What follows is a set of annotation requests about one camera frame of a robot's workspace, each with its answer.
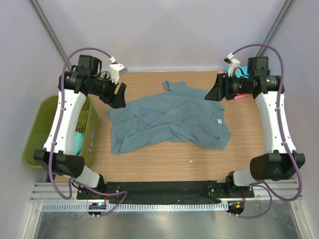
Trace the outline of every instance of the wooden table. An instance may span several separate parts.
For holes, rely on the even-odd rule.
[[[127,84],[126,102],[164,92],[165,80],[185,81],[190,87],[210,90],[217,72],[127,73],[121,81]],[[106,114],[109,106],[98,97],[94,107],[100,118],[95,140],[92,170],[105,181],[194,181],[224,180],[230,171],[244,169],[251,158],[263,154],[264,134],[258,107],[252,96],[221,103],[231,139],[224,150],[205,149],[194,143],[161,142],[128,154],[111,153],[112,124]],[[65,182],[63,177],[56,181]]]

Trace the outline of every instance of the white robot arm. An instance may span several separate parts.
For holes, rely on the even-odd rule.
[[[48,169],[49,151],[57,128],[60,110],[64,110],[53,152],[52,172],[74,178],[77,182],[95,188],[100,192],[105,191],[103,176],[85,166],[83,157],[72,155],[73,138],[79,114],[88,94],[99,96],[104,103],[113,108],[126,106],[124,99],[126,85],[122,83],[117,94],[115,94],[115,89],[119,85],[119,77],[127,72],[127,68],[116,63],[113,57],[111,61],[109,75],[105,74],[104,78],[101,79],[97,69],[99,65],[101,68],[101,61],[92,56],[80,55],[78,66],[73,66],[71,72],[66,72],[65,79],[63,79],[65,88],[64,109],[61,108],[62,97],[60,91],[50,134],[43,149],[34,152],[34,159],[44,169]]]
[[[229,54],[225,61],[233,71],[240,62]],[[236,74],[222,73],[217,75],[214,87],[206,95],[206,100],[221,101],[223,98],[232,100],[237,94],[252,94],[259,108],[264,129],[265,150],[263,155],[253,158],[250,165],[244,169],[230,172],[226,177],[229,187],[245,187],[262,180],[284,180],[295,174],[284,144],[290,149],[297,166],[305,162],[304,154],[296,152],[287,125],[284,107],[284,88],[280,97],[280,114],[286,142],[282,142],[280,126],[277,117],[277,94],[280,76],[271,76],[268,70],[267,57],[252,57],[248,59],[249,77],[236,77]]]

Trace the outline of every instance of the yellow-green plastic bin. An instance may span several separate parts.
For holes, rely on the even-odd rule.
[[[33,123],[29,138],[23,152],[23,160],[27,166],[42,168],[34,159],[36,149],[43,149],[49,136],[58,103],[58,96],[46,99],[40,105]],[[94,159],[94,141],[99,128],[99,118],[93,107],[92,98],[87,97],[79,115],[76,131],[84,133],[84,142],[79,156],[85,159],[85,165],[90,167]]]

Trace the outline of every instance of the gray wall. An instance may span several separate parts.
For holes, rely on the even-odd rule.
[[[38,0],[67,54],[99,47],[134,70],[219,70],[264,40],[284,0]],[[242,59],[254,54],[247,50]]]
[[[27,0],[1,1],[0,46],[0,237],[18,239],[34,183],[44,178],[22,152],[40,103],[57,93],[63,63]]]
[[[296,0],[272,45],[285,62],[285,107],[297,151],[306,155],[301,169],[309,210],[319,221],[319,1]],[[278,60],[270,55],[271,69],[280,73]]]

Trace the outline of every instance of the blue cloth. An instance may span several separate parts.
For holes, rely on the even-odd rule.
[[[163,86],[168,92],[107,111],[113,124],[112,153],[128,153],[164,140],[226,147],[230,132],[220,102],[206,101],[207,91],[190,88],[185,82],[165,81]]]
[[[78,155],[81,152],[84,142],[84,134],[78,131],[75,131],[73,137],[73,155]]]
[[[240,66],[241,69],[243,69],[243,72],[248,75],[247,73],[247,66]],[[229,66],[226,66],[226,69],[225,69],[225,72],[228,73],[228,70],[229,70]],[[241,76],[244,76],[243,74],[241,74],[241,71],[239,69],[237,69],[236,71],[236,76],[237,77],[241,77]]]

